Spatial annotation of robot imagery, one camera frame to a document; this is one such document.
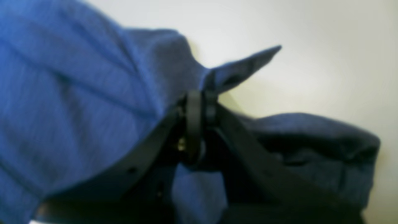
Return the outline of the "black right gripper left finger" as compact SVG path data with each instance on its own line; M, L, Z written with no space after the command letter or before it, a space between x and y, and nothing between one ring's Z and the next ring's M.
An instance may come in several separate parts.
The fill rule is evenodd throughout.
M178 163L203 158L203 94L188 92L137 147L95 177L45 199L46 224L173 223L168 197Z

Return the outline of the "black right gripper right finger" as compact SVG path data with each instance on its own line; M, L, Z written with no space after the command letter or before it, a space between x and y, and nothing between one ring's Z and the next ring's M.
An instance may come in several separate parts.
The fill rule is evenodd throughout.
M254 203L232 203L222 224L363 224L358 206L340 199L286 169L218 103L204 92L206 158L223 172L225 183L238 183Z

